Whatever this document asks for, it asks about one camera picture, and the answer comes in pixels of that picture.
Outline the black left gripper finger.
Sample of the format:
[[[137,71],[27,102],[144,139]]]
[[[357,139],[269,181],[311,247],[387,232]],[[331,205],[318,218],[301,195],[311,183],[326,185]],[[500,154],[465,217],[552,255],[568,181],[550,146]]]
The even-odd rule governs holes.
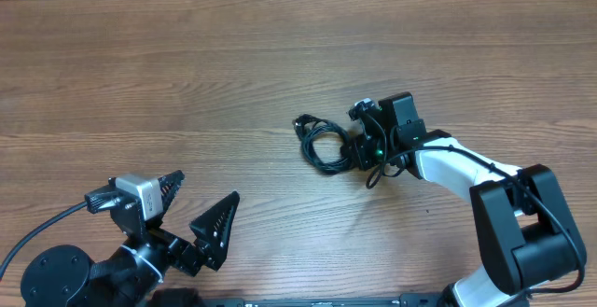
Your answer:
[[[159,178],[162,207],[164,212],[168,211],[184,180],[185,175],[181,170],[177,170]]]
[[[194,244],[204,258],[203,265],[214,271],[227,259],[232,222],[239,203],[240,194],[232,191],[189,224],[196,236]]]

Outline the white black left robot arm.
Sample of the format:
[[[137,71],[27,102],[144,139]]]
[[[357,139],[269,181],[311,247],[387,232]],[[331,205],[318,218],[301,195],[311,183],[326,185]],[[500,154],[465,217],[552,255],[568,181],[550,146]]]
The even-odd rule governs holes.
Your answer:
[[[240,195],[228,196],[193,219],[189,242],[162,228],[163,218],[185,179],[181,171],[161,177],[125,174],[85,196],[90,213],[107,211],[125,234],[108,259],[94,261],[81,248],[64,244],[38,255],[21,278],[28,306],[202,306],[195,288],[162,289],[169,269],[194,277],[227,259]]]

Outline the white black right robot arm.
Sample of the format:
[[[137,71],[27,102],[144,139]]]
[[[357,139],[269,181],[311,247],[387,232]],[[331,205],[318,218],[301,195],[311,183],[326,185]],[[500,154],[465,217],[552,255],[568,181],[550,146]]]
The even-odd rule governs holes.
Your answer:
[[[438,306],[526,306],[534,294],[560,294],[582,284],[587,253],[554,173],[486,158],[442,130],[428,131],[404,92],[354,104],[362,132],[343,147],[370,171],[368,188],[387,166],[438,184],[472,208],[481,266],[448,285]]]

